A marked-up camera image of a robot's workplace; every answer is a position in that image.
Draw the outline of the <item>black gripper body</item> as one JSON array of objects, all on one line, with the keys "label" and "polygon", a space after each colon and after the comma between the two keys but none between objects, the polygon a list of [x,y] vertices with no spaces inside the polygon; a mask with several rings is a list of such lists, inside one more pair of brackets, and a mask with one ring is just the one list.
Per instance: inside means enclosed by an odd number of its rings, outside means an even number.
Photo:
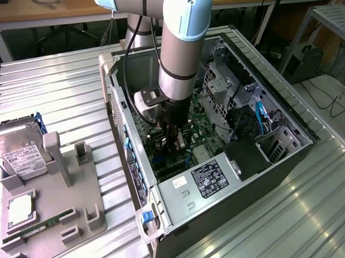
[{"label": "black gripper body", "polygon": [[188,122],[191,98],[184,100],[166,100],[159,104],[157,121],[159,125],[166,127],[175,126],[181,128]]}]

